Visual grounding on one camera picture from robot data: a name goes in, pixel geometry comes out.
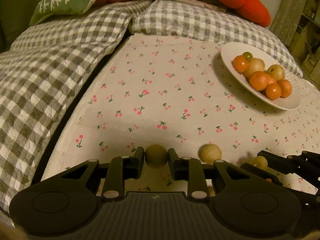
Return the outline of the wooden shelf unit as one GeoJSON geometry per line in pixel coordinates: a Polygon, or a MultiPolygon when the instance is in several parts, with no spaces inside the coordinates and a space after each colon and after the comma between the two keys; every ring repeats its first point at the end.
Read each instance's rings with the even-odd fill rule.
{"type": "Polygon", "coordinates": [[[304,79],[319,88],[319,0],[303,0],[289,51],[304,79]]]}

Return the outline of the orange tomato fruit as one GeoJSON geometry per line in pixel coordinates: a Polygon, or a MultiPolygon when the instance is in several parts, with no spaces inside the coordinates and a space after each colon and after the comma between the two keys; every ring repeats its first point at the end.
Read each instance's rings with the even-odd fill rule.
{"type": "Polygon", "coordinates": [[[240,73],[244,73],[249,68],[249,62],[243,55],[238,55],[233,59],[233,67],[240,73]]]}

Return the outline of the white paper plate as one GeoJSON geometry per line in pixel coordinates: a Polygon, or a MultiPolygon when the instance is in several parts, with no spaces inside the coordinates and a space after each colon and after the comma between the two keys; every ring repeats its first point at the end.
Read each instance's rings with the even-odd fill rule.
{"type": "Polygon", "coordinates": [[[223,45],[221,58],[235,79],[257,98],[285,111],[299,107],[298,77],[263,50],[229,42],[223,45]]]}

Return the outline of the small green fruit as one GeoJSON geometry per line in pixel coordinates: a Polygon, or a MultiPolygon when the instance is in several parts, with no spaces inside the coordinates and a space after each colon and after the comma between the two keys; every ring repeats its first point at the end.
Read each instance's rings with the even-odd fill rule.
{"type": "Polygon", "coordinates": [[[253,59],[253,55],[252,55],[252,53],[250,53],[249,51],[245,51],[244,53],[242,53],[242,56],[243,56],[247,61],[250,61],[251,59],[253,59]]]}

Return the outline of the olive green sofa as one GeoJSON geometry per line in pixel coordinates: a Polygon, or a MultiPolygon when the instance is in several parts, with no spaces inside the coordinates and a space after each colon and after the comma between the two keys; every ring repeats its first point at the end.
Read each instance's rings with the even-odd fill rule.
{"type": "Polygon", "coordinates": [[[29,27],[40,0],[1,0],[1,52],[29,27]]]}

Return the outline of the beige curtain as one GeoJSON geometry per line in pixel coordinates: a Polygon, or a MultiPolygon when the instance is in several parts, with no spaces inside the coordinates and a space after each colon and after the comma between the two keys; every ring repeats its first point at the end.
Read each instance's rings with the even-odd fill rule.
{"type": "Polygon", "coordinates": [[[307,0],[283,0],[270,31],[289,46],[296,32],[307,0]]]}

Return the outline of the grey checked quilt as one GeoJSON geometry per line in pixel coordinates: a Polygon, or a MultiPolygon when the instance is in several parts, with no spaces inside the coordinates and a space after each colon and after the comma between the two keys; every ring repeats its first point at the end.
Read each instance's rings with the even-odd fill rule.
{"type": "Polygon", "coordinates": [[[1,53],[1,214],[28,187],[44,151],[100,60],[151,0],[113,3],[34,25],[1,53]]]}

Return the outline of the pale round fruit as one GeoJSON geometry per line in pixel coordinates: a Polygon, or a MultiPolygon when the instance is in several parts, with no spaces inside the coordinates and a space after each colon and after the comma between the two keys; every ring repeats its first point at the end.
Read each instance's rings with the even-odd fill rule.
{"type": "Polygon", "coordinates": [[[222,158],[222,151],[216,144],[207,144],[199,149],[198,156],[205,164],[212,165],[215,160],[222,158]]]}

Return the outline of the grey checked pillow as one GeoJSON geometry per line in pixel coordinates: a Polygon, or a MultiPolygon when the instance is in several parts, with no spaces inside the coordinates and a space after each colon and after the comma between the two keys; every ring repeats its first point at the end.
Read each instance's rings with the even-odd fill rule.
{"type": "Polygon", "coordinates": [[[217,44],[242,42],[264,51],[296,76],[303,76],[293,56],[276,35],[224,12],[178,1],[156,0],[131,21],[129,30],[133,34],[179,36],[217,44]]]}

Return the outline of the pale yellow pear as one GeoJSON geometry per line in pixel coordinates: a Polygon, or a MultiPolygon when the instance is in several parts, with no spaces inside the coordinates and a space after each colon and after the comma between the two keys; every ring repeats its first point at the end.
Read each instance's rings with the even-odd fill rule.
{"type": "Polygon", "coordinates": [[[265,69],[265,63],[262,59],[252,58],[248,63],[248,69],[244,71],[244,76],[249,79],[254,72],[263,72],[265,69]]]}
{"type": "Polygon", "coordinates": [[[279,64],[271,65],[267,70],[267,74],[273,77],[276,81],[285,79],[285,69],[279,64]]]}

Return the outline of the cherry print sheet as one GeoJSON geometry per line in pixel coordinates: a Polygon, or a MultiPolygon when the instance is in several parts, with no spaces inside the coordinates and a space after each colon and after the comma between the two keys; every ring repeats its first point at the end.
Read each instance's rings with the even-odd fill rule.
{"type": "Polygon", "coordinates": [[[265,102],[232,60],[243,52],[275,60],[256,46],[136,34],[117,51],[77,105],[45,169],[49,178],[89,159],[108,163],[158,144],[179,157],[206,144],[241,165],[260,150],[319,152],[319,91],[287,73],[293,92],[265,102]]]}

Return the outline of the small pale fruit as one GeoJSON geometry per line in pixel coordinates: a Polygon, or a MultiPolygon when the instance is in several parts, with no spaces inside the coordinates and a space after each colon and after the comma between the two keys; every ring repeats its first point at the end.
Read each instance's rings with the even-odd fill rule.
{"type": "Polygon", "coordinates": [[[257,156],[249,161],[249,163],[262,170],[266,170],[268,167],[267,159],[263,156],[257,156]]]}

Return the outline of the orange mandarin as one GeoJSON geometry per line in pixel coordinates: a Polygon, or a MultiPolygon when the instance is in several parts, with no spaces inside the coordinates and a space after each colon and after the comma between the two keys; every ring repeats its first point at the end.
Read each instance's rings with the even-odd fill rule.
{"type": "Polygon", "coordinates": [[[292,85],[289,80],[286,79],[281,79],[277,82],[277,84],[281,88],[281,97],[282,98],[287,98],[291,95],[292,93],[292,85]]]}
{"type": "Polygon", "coordinates": [[[254,72],[249,78],[249,84],[256,91],[264,90],[269,84],[270,76],[265,72],[254,72]]]}
{"type": "Polygon", "coordinates": [[[282,94],[280,85],[277,83],[269,84],[265,89],[265,94],[270,100],[278,99],[282,94]]]}

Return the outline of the yellow-green round fruit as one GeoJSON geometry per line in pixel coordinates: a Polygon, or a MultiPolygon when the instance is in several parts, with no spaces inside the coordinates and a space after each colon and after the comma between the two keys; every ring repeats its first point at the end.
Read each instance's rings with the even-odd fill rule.
{"type": "Polygon", "coordinates": [[[160,168],[168,162],[168,152],[161,145],[149,145],[145,151],[145,161],[150,167],[160,168]]]}

